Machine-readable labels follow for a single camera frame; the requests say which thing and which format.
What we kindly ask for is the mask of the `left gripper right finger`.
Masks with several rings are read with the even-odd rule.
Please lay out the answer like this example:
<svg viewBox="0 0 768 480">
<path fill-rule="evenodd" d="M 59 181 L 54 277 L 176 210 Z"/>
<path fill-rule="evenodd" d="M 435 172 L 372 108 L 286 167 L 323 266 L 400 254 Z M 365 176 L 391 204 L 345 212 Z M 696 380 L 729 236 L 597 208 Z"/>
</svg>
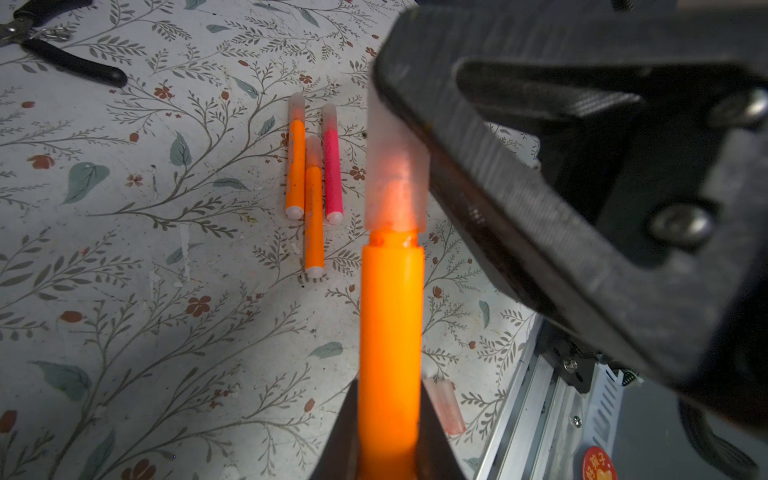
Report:
<svg viewBox="0 0 768 480">
<path fill-rule="evenodd" d="M 418 479 L 464 480 L 461 466 L 435 413 L 422 381 L 419 439 L 416 453 Z"/>
</svg>

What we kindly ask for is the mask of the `pink highlighter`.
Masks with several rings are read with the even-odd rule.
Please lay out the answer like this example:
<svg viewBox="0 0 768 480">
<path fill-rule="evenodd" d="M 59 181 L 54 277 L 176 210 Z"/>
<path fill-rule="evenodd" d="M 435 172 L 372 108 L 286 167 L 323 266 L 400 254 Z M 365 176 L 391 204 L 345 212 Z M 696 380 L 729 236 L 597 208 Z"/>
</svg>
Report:
<svg viewBox="0 0 768 480">
<path fill-rule="evenodd" d="M 327 103 L 322 107 L 322 143 L 325 173 L 325 215 L 331 225 L 339 225 L 344 218 L 341 181 L 340 146 L 336 107 Z"/>
</svg>

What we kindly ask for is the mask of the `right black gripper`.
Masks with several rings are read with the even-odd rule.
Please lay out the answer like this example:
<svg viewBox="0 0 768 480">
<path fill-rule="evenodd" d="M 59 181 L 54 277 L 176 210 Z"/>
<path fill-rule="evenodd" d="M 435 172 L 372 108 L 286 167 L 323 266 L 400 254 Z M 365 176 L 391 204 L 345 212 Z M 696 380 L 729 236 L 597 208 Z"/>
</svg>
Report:
<svg viewBox="0 0 768 480">
<path fill-rule="evenodd" d="M 767 5 L 421 1 L 372 69 L 492 283 L 767 422 Z"/>
</svg>

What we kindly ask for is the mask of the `translucent pink cap front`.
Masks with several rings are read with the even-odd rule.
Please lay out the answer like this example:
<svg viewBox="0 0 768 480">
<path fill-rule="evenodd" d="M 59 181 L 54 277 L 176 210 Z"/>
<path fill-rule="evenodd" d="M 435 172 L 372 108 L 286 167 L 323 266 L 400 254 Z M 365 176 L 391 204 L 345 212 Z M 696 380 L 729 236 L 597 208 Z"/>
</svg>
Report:
<svg viewBox="0 0 768 480">
<path fill-rule="evenodd" d="M 423 385 L 444 432 L 448 436 L 463 434 L 466 431 L 466 423 L 456 398 L 453 382 L 442 377 L 425 377 Z"/>
</svg>

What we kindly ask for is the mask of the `translucent pink cap pair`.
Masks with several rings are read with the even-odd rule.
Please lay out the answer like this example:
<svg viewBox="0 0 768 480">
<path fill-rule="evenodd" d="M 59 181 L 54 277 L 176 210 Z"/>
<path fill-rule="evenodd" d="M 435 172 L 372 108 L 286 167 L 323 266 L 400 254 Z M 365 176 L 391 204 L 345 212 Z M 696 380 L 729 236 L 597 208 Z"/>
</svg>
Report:
<svg viewBox="0 0 768 480">
<path fill-rule="evenodd" d="M 426 146 L 368 82 L 365 228 L 423 232 L 430 157 Z"/>
</svg>

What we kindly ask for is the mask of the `orange highlighter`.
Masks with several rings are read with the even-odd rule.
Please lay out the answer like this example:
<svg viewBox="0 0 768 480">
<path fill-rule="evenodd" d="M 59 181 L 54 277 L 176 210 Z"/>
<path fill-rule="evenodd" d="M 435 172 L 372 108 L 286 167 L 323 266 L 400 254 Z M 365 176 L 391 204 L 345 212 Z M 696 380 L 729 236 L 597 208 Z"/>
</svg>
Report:
<svg viewBox="0 0 768 480">
<path fill-rule="evenodd" d="M 362 250 L 360 479 L 416 477 L 423 277 L 417 232 L 371 233 Z"/>
<path fill-rule="evenodd" d="M 324 210 L 322 147 L 313 134 L 306 137 L 305 158 L 305 256 L 304 270 L 309 279 L 324 274 Z"/>
<path fill-rule="evenodd" d="M 289 98 L 288 156 L 285 213 L 301 220 L 305 206 L 305 99 L 297 92 Z"/>
</svg>

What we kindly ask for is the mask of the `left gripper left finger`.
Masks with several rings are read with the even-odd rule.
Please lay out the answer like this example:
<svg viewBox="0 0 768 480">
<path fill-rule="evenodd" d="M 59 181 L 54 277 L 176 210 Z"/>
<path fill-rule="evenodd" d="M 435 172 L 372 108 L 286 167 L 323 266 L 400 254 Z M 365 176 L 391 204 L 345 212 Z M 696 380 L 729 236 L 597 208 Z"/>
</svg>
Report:
<svg viewBox="0 0 768 480">
<path fill-rule="evenodd" d="M 347 391 L 310 480 L 355 480 L 358 477 L 358 380 Z"/>
</svg>

